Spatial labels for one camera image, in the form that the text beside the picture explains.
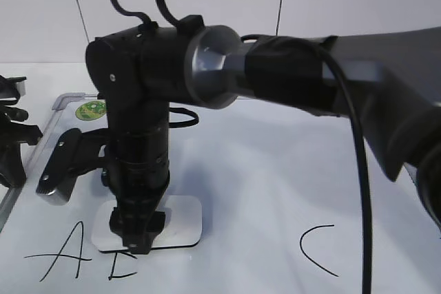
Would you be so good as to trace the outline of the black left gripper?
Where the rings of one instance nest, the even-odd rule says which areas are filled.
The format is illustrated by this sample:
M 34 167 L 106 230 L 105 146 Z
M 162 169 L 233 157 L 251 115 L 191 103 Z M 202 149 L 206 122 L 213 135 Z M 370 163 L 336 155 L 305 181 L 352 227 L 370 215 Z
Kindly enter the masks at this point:
M 28 117 L 24 109 L 1 104 L 1 184 L 4 187 L 24 185 L 27 177 L 20 144 L 35 146 L 43 137 L 37 125 L 21 124 Z

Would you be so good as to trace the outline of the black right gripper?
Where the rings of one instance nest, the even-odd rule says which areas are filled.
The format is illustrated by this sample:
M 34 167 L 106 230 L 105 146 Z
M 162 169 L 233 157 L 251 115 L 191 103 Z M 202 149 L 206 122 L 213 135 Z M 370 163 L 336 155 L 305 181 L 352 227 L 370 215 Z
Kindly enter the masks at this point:
M 110 231 L 131 254 L 147 255 L 153 234 L 165 227 L 165 212 L 154 210 L 170 181 L 168 149 L 168 128 L 114 135 L 104 149 L 102 180 L 117 202 Z M 150 220 L 146 224 L 137 218 Z

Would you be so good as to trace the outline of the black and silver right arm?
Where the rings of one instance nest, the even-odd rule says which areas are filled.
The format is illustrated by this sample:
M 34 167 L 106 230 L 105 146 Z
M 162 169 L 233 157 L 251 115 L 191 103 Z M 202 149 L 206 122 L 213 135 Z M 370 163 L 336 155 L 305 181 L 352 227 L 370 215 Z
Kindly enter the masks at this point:
M 149 253 L 164 229 L 157 206 L 170 182 L 171 103 L 222 109 L 239 96 L 316 116 L 354 117 L 395 180 L 416 168 L 417 192 L 440 223 L 440 29 L 244 41 L 200 17 L 177 28 L 141 25 L 96 38 L 85 51 L 107 106 L 104 179 L 116 197 L 110 229 Z

